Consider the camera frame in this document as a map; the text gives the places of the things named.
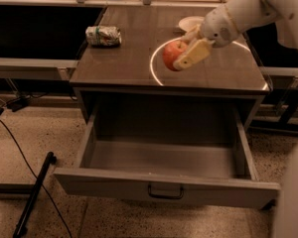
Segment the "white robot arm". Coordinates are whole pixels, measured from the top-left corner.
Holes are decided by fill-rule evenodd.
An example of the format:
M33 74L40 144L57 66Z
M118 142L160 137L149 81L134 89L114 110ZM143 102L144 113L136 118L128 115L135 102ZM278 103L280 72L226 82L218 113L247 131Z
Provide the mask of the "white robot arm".
M173 62L177 70L188 69L254 27L282 19L298 49L298 0L229 0L208 13L203 22L182 40L188 47Z

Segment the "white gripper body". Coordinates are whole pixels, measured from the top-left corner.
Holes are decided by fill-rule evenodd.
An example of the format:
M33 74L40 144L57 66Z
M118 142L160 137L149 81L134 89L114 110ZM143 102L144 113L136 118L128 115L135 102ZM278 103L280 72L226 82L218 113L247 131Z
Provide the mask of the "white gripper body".
M220 5L205 16L201 36L213 41L215 48L225 47L238 38L239 30L227 5Z

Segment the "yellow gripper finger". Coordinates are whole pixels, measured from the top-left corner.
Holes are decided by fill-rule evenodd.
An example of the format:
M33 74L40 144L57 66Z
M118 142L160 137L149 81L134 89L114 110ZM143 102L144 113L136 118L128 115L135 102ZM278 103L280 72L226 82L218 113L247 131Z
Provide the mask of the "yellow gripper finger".
M186 50L173 62L177 71L185 70L204 60L211 54L214 41L207 38L192 41Z
M191 30L189 30L184 36L180 38L180 40L184 43L189 44L194 40L199 40L203 36L201 35L201 26L196 25Z

